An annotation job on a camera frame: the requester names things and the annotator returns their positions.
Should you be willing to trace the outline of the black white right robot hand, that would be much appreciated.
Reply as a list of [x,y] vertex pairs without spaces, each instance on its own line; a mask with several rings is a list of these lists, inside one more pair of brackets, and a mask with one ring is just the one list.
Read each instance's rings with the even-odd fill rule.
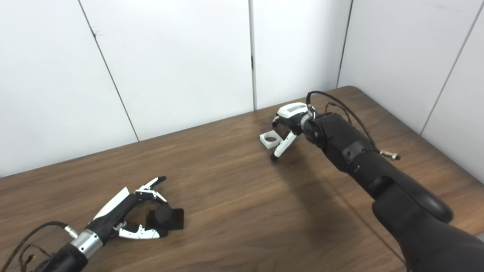
[[276,112],[272,126],[283,125],[287,128],[282,141],[271,154],[271,160],[277,161],[293,141],[304,132],[304,124],[316,117],[311,105],[297,102],[284,105]]

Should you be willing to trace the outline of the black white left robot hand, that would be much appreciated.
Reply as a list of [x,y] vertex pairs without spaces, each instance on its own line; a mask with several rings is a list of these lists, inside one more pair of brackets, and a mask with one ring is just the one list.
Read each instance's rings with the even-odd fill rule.
[[121,189],[87,225],[87,229],[93,231],[106,244],[110,239],[119,236],[132,240],[152,240],[168,236],[168,231],[163,229],[147,229],[141,224],[126,222],[126,216],[140,203],[154,200],[164,205],[166,199],[154,187],[165,181],[166,177],[156,177],[144,184],[138,190],[130,192],[127,187]]

